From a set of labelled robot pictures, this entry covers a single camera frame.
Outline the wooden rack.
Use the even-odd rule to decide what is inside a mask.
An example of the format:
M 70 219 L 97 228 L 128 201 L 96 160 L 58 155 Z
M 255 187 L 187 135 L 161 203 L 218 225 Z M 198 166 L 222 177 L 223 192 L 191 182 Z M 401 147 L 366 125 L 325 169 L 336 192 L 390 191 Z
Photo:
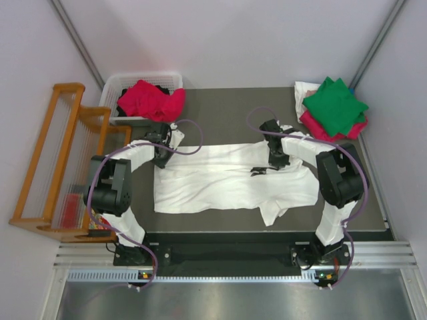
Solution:
M 83 194 L 94 155 L 108 139 L 126 145 L 131 127 L 110 124 L 110 109 L 86 107 L 81 83 L 58 83 L 47 107 L 10 225 L 66 243 L 105 243 L 115 233 L 97 227 Z

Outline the folded pink t-shirt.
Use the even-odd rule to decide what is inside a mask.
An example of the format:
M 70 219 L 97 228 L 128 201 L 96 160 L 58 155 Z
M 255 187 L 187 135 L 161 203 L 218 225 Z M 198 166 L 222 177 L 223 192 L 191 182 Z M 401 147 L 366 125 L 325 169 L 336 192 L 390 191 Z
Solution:
M 365 127 L 368 125 L 367 116 L 363 116 L 363 122 L 355 123 L 352 128 L 349 130 L 347 135 L 338 133 L 335 136 L 329 136 L 326 130 L 312 117 L 309 111 L 305 111 L 301 117 L 300 121 L 302 124 L 309 130 L 312 136 L 316 139 L 335 142 L 342 139 L 351 139 L 355 140 L 358 138 L 359 134 L 363 132 Z

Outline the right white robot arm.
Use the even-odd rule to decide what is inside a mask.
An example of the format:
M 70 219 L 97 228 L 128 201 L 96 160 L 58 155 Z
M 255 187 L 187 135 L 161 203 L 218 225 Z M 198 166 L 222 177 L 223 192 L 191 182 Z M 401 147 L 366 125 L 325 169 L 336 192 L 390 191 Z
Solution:
M 353 208 L 369 189 L 357 149 L 351 143 L 315 139 L 293 127 L 282 129 L 275 119 L 262 123 L 259 132 L 268 142 L 272 167 L 289 165 L 295 157 L 316 168 L 324 209 L 310 250 L 314 261 L 328 263 L 342 246 Z

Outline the white plastic laundry basket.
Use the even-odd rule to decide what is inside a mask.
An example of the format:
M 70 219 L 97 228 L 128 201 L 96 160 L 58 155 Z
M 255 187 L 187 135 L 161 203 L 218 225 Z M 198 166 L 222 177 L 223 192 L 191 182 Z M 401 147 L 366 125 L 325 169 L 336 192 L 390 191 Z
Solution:
M 174 122 L 184 105 L 183 78 L 171 71 L 112 75 L 99 101 L 100 107 L 111 110 L 111 124 L 130 126 L 142 126 L 149 121 Z

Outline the white t-shirt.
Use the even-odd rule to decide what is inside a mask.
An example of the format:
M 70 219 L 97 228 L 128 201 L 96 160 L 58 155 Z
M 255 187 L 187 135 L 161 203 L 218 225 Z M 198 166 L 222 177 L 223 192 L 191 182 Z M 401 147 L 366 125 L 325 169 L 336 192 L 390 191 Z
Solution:
M 179 147 L 165 169 L 154 170 L 153 200 L 158 213 L 199 213 L 208 209 L 259 209 L 265 226 L 288 209 L 313 206 L 319 183 L 302 160 L 266 175 L 250 177 L 253 167 L 271 167 L 266 141 Z
M 296 81 L 294 83 L 295 111 L 298 123 L 301 123 L 300 117 L 307 110 L 306 107 L 303 106 L 303 100 L 306 98 L 309 91 L 317 91 L 319 86 L 319 83 L 308 83 L 303 81 Z

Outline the folded white t-shirt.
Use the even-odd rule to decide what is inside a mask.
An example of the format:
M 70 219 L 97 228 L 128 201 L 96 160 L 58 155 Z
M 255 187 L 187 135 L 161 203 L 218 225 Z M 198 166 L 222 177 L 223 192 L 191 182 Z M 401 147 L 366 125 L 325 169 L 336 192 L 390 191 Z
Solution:
M 296 81 L 294 83 L 295 111 L 298 123 L 301 123 L 300 117 L 307 110 L 306 107 L 303 106 L 303 100 L 306 98 L 309 91 L 317 91 L 319 86 L 319 83 L 308 83 L 303 81 Z

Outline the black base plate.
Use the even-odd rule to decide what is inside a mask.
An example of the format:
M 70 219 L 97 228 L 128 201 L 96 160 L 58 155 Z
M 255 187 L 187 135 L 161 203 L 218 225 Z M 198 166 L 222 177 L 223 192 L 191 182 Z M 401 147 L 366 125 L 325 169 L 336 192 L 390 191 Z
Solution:
M 149 233 L 143 244 L 157 257 L 138 248 L 116 245 L 116 267 L 158 268 L 161 276 L 281 276 L 307 268 L 343 270 L 350 261 L 349 247 L 329 261 L 314 261 L 312 232 L 199 232 Z

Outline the colourful book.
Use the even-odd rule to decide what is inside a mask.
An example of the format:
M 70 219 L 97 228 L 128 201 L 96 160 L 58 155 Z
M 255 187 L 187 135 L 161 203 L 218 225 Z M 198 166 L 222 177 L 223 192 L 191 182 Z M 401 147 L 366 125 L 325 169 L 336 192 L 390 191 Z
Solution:
M 88 229 L 90 231 L 109 230 L 109 223 L 99 213 L 92 213 L 95 220 L 89 217 Z

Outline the folded green t-shirt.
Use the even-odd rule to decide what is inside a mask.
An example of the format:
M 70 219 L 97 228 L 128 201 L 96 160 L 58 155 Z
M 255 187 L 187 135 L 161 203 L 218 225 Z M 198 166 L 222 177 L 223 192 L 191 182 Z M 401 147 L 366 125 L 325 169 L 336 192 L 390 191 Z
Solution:
M 302 104 L 330 137 L 348 136 L 353 126 L 366 122 L 367 104 L 357 100 L 341 78 L 326 77 Z

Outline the pink t-shirt in basket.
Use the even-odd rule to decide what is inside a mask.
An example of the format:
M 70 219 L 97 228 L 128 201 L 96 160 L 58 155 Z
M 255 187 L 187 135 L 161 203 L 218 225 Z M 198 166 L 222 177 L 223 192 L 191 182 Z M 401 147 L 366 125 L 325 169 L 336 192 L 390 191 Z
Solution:
M 156 122 L 174 122 L 181 115 L 184 104 L 184 89 L 166 95 L 144 80 L 139 80 L 117 100 L 117 105 L 128 117 L 143 117 Z

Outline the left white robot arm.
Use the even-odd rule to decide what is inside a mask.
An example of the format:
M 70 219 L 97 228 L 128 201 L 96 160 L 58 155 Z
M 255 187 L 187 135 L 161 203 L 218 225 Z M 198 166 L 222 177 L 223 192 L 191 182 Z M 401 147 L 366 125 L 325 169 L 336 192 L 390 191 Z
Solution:
M 172 123 L 154 123 L 143 139 L 134 140 L 107 156 L 95 155 L 89 163 L 87 190 L 83 201 L 91 222 L 113 231 L 119 244 L 129 248 L 137 264 L 151 258 L 144 244 L 145 230 L 131 210 L 132 173 L 152 162 L 163 169 L 185 135 Z

